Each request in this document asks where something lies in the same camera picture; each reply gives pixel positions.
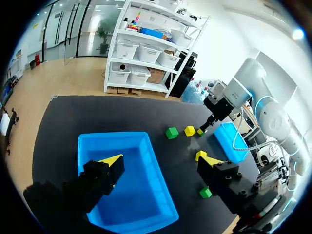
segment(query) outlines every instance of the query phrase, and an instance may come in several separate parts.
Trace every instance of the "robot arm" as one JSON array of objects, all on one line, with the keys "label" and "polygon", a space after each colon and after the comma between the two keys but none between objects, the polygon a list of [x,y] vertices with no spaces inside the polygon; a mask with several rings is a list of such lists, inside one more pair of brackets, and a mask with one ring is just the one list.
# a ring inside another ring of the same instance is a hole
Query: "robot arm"
[{"label": "robot arm", "polygon": [[293,165],[293,171],[302,176],[310,163],[307,145],[287,113],[272,97],[264,82],[265,75],[261,64],[248,58],[237,71],[235,79],[253,96],[254,114],[263,133],[278,141],[290,155],[289,166]]},{"label": "robot arm", "polygon": [[204,104],[212,111],[207,122],[200,127],[204,132],[206,128],[216,121],[222,121],[234,108],[242,105],[252,98],[252,107],[255,117],[263,133],[274,137],[288,154],[290,176],[284,194],[286,202],[278,211],[278,215],[271,221],[273,229],[276,228],[293,210],[289,206],[293,202],[293,193],[297,186],[299,175],[303,175],[309,166],[310,157],[305,140],[287,113],[272,97],[265,84],[265,69],[252,58],[247,58],[234,78],[223,90],[223,97],[216,103],[210,97],[204,100]]}]

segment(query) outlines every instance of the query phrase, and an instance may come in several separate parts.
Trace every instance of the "glass door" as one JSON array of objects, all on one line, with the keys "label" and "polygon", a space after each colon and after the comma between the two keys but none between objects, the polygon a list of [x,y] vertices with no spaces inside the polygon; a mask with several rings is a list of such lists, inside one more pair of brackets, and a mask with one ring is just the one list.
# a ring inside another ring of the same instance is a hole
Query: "glass door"
[{"label": "glass door", "polygon": [[84,11],[88,4],[88,0],[77,0],[74,4],[68,24],[65,36],[65,66],[76,56],[77,41],[79,35],[80,26]]},{"label": "glass door", "polygon": [[43,35],[45,33],[45,26],[48,20],[48,14],[52,6],[47,6],[36,13],[33,20],[30,22],[30,27],[27,32],[28,40],[28,62],[35,60],[36,54],[40,54],[40,61],[43,62],[42,50],[45,47],[43,43]]},{"label": "glass door", "polygon": [[43,57],[45,61],[63,58],[64,56],[64,52],[60,53],[59,34],[67,5],[68,4],[65,0],[61,0],[52,5],[50,17],[45,29],[45,46],[43,50]]},{"label": "glass door", "polygon": [[91,0],[82,23],[78,56],[107,57],[122,1]]}]

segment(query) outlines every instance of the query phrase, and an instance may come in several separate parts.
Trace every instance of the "red fire extinguisher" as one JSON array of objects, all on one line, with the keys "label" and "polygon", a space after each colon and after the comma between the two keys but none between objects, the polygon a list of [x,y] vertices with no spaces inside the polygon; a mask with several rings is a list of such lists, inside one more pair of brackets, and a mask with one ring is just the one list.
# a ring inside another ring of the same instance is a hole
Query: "red fire extinguisher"
[{"label": "red fire extinguisher", "polygon": [[35,62],[36,62],[36,66],[38,66],[40,64],[40,54],[36,54],[35,55]]}]

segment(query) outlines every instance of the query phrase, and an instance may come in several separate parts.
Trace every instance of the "blue plastic bin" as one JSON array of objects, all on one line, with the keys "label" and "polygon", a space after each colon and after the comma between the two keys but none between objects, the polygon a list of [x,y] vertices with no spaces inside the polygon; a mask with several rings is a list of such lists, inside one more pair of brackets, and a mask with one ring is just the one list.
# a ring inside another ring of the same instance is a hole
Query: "blue plastic bin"
[{"label": "blue plastic bin", "polygon": [[141,234],[178,220],[146,132],[92,133],[78,138],[78,174],[89,160],[123,154],[125,171],[109,196],[87,214],[89,221],[116,233]]},{"label": "blue plastic bin", "polygon": [[[232,122],[228,123],[222,123],[215,131],[214,135],[220,142],[226,156],[230,161],[233,163],[240,163],[245,160],[246,155],[248,154],[248,151],[239,151],[233,149],[233,141],[235,134],[237,132],[237,129],[235,125]],[[237,138],[235,141],[235,147],[236,148],[242,148],[242,149],[247,149],[247,144],[242,138],[241,134],[237,134]]]},{"label": "blue plastic bin", "polygon": [[144,33],[146,35],[150,35],[150,36],[153,36],[153,37],[157,37],[157,38],[162,38],[162,36],[164,35],[161,32],[157,32],[157,31],[149,29],[149,28],[142,28],[141,29],[141,33]]}]

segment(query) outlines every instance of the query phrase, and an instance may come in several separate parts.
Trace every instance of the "black work table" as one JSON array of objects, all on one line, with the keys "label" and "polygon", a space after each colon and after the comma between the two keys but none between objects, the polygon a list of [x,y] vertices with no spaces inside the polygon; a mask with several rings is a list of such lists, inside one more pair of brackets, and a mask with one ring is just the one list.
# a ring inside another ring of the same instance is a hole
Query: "black work table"
[{"label": "black work table", "polygon": [[[62,188],[78,176],[78,136],[84,133],[145,131],[148,133],[179,220],[155,233],[222,233],[235,219],[218,196],[202,199],[205,186],[196,171],[199,150],[219,160],[227,158],[213,135],[220,122],[199,137],[185,136],[187,126],[198,129],[211,112],[196,104],[134,97],[67,96],[54,98],[42,118],[33,158],[33,182],[49,181]],[[179,136],[168,140],[168,127]],[[257,166],[251,154],[240,163],[251,182]]]}]

